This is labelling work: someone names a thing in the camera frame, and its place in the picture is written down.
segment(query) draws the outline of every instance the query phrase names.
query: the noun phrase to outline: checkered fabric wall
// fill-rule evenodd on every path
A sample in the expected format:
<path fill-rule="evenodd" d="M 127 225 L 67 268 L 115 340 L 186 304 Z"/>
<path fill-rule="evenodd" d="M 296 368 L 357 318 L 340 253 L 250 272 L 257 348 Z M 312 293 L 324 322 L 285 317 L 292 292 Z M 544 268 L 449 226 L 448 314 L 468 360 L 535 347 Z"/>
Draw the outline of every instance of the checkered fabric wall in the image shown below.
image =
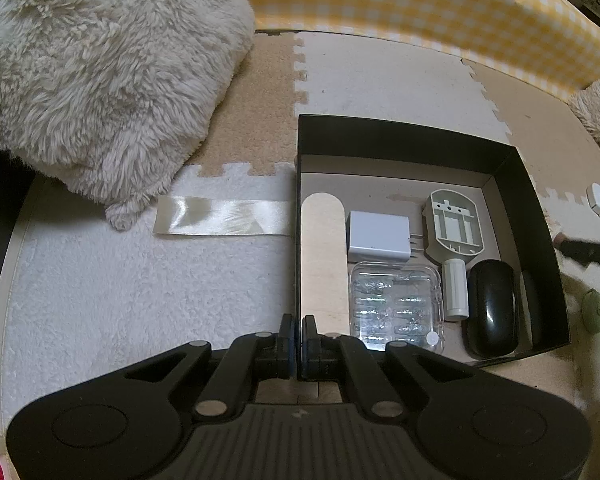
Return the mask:
<path fill-rule="evenodd" d="M 566 100 L 600 78 L 600 28 L 566 0 L 249 0 L 261 29 L 401 41 L 491 66 Z"/>

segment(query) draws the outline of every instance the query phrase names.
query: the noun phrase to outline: wireless mouse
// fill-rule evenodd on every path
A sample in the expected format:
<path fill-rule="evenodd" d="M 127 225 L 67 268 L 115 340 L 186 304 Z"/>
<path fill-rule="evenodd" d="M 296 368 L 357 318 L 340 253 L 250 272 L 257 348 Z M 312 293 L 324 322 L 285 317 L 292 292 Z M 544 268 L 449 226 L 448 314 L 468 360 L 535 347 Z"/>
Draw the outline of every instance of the wireless mouse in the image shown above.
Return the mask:
<path fill-rule="evenodd" d="M 481 358 L 509 354 L 518 345 L 513 269 L 500 260 L 473 266 L 467 281 L 469 317 L 463 323 L 468 351 Z"/>

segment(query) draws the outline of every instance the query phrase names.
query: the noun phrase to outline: transparent plastic container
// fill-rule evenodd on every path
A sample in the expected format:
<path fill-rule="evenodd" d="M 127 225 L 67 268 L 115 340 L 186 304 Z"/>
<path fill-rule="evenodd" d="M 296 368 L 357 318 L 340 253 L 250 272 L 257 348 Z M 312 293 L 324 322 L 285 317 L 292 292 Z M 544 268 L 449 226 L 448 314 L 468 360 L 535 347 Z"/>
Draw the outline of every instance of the transparent plastic container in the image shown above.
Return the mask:
<path fill-rule="evenodd" d="M 440 275 L 423 264 L 361 262 L 349 273 L 349 329 L 371 350 L 405 341 L 442 353 Z"/>

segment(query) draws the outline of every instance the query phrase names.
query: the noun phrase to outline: white plastic cap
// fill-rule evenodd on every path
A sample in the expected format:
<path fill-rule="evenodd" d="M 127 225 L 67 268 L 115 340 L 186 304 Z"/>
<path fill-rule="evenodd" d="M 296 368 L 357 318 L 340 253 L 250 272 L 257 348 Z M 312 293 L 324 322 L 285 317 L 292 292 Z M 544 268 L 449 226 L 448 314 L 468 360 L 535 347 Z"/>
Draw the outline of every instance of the white plastic cap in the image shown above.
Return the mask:
<path fill-rule="evenodd" d="M 438 344 L 438 342 L 440 341 L 440 336 L 433 332 L 433 330 L 429 333 L 427 333 L 427 344 L 429 346 L 435 346 Z"/>
<path fill-rule="evenodd" d="M 587 199 L 593 211 L 600 216 L 600 184 L 594 182 L 587 187 Z"/>

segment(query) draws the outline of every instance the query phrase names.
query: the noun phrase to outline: white ribbon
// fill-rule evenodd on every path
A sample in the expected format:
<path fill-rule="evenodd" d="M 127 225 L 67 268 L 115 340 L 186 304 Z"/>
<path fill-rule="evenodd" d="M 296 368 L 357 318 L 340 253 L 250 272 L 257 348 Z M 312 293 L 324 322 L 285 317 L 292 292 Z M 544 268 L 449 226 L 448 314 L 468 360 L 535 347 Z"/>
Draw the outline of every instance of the white ribbon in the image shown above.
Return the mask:
<path fill-rule="evenodd" d="M 294 218 L 294 203 L 282 200 L 212 200 L 161 195 L 154 234 L 291 236 Z"/>

